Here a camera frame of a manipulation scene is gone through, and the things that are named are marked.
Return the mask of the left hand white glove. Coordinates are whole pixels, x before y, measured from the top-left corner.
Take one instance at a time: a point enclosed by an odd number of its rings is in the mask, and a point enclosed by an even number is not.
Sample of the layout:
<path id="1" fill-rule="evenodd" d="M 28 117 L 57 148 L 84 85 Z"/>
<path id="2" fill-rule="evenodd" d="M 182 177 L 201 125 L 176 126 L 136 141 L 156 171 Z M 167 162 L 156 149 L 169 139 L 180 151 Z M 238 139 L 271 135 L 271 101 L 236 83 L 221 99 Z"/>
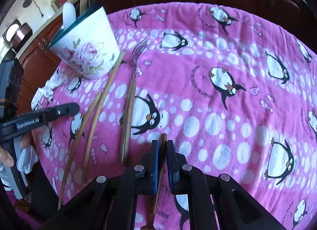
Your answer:
<path id="1" fill-rule="evenodd" d="M 16 169 L 18 176 L 22 176 L 21 183 L 27 187 L 26 175 L 38 161 L 38 155 L 31 145 L 28 133 L 14 139 L 14 150 L 11 154 L 1 147 L 1 182 L 5 190 L 13 191 L 18 199 L 21 199 L 23 195 L 19 190 L 18 180 L 14 179 L 13 170 Z"/>

